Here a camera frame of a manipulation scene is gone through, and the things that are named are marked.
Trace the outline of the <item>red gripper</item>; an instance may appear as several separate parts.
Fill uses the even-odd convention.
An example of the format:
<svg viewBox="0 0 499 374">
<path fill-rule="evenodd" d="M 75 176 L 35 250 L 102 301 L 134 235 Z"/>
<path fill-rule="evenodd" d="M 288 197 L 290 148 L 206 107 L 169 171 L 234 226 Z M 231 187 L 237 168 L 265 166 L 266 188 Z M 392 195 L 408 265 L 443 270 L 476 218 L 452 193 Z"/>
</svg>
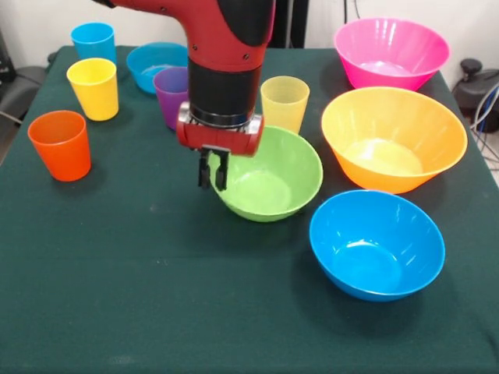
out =
<svg viewBox="0 0 499 374">
<path fill-rule="evenodd" d="M 254 115 L 238 128 L 206 125 L 195 119 L 189 109 L 189 102 L 184 101 L 179 107 L 176 135 L 183 146 L 200 150 L 198 186 L 202 189 L 210 187 L 210 150 L 224 150 L 214 152 L 219 157 L 215 184 L 218 191 L 224 191 L 227 189 L 229 153 L 252 157 L 258 149 L 263 130 L 262 115 Z"/>
</svg>

